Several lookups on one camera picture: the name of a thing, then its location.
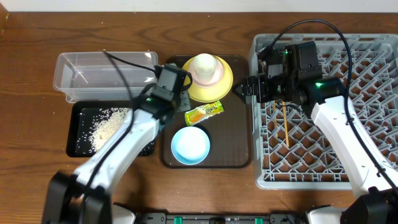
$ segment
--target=brown tray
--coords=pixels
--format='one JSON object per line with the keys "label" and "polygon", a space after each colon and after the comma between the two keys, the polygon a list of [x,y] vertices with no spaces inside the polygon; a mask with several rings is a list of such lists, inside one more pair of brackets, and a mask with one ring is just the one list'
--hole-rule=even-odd
{"label": "brown tray", "polygon": [[[166,63],[175,63],[183,67],[194,55],[178,55],[167,59]],[[249,76],[248,62],[238,55],[218,55],[232,69],[234,84]],[[169,168],[242,168],[252,158],[251,106],[245,105],[232,91],[222,99],[224,112],[195,125],[202,128],[210,138],[210,152],[201,163],[188,166],[179,163],[171,152],[174,134],[186,127],[184,113],[178,113],[160,135],[160,160]],[[190,99],[191,108],[203,105]]]}

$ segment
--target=gray dish rack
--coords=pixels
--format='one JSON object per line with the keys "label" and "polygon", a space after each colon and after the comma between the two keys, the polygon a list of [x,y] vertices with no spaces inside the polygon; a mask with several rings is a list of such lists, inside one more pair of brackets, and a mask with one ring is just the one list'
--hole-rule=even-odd
{"label": "gray dish rack", "polygon": [[[271,44],[277,34],[255,36],[249,53],[250,75],[258,74],[256,52]],[[361,122],[382,154],[398,170],[398,35],[345,34],[353,57],[350,98]],[[323,76],[344,83],[348,57],[337,34],[285,34],[275,44],[315,41]],[[285,140],[281,106],[274,102],[252,104],[254,178],[260,189],[350,190],[344,168],[323,133],[303,113],[286,107],[290,147]]]}

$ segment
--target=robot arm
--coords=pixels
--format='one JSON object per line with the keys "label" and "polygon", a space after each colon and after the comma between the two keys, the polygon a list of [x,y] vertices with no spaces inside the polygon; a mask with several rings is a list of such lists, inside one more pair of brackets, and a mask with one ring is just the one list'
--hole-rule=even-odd
{"label": "robot arm", "polygon": [[[94,178],[90,188],[102,187],[108,194],[112,194],[127,168],[137,157],[144,146],[151,142],[159,132],[159,120],[153,114],[138,109],[134,112],[135,122],[126,137],[118,144],[114,151],[106,158]],[[128,112],[121,127],[112,135],[105,145],[87,162],[80,165],[73,172],[76,181],[86,185],[95,165],[103,158],[106,151],[122,136],[132,119],[132,111]]]}
{"label": "robot arm", "polygon": [[[355,198],[368,194],[368,189],[371,187],[377,187],[378,190],[390,189],[391,186],[381,175],[378,175],[378,170],[356,139],[353,130],[346,124],[343,101],[343,96],[336,96],[326,99],[325,103],[317,103],[311,114],[313,122],[329,140],[345,168]],[[370,135],[359,121],[351,100],[349,100],[348,106],[351,117],[354,118],[356,129],[368,149],[386,170],[387,175],[398,184],[398,172],[391,167],[373,143]]]}
{"label": "robot arm", "polygon": [[[342,210],[331,207],[313,210],[308,213],[309,223],[369,224],[386,223],[390,220],[396,223],[398,194],[393,186],[398,184],[398,172],[373,143],[349,98],[348,108],[345,108],[345,88],[340,79],[322,77],[322,66],[318,64],[315,43],[286,45],[285,66],[278,51],[269,46],[266,51],[268,54],[259,54],[265,57],[265,62],[261,62],[259,66],[262,70],[260,72],[265,74],[241,81],[233,87],[234,93],[245,103],[251,103],[253,99],[257,103],[283,100],[301,106],[307,117],[313,119],[329,140],[348,175],[357,199],[343,213]],[[353,125],[347,122],[346,109]]]}
{"label": "robot arm", "polygon": [[180,93],[189,88],[189,85],[183,85],[185,77],[192,82],[190,73],[173,65],[156,66],[155,74],[158,82],[152,87],[150,96],[140,94],[133,99],[134,108],[105,145],[71,176],[60,172],[54,175],[49,184],[42,223],[134,221],[131,212],[111,208],[111,195],[142,148],[173,120],[180,106]]}

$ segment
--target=green connector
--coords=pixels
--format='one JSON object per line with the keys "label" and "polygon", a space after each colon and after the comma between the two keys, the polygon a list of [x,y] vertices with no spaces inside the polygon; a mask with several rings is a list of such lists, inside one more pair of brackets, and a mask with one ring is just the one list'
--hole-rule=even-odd
{"label": "green connector", "polygon": [[182,224],[182,217],[174,217],[174,224]]}
{"label": "green connector", "polygon": [[262,218],[255,218],[254,219],[254,224],[262,224]]}

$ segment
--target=green light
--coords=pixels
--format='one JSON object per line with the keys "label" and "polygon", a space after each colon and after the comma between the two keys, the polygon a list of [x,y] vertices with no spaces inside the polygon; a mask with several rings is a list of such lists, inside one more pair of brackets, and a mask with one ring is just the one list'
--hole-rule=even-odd
{"label": "green light", "polygon": [[315,83],[315,85],[317,86],[317,88],[320,88],[323,85],[323,83]]}

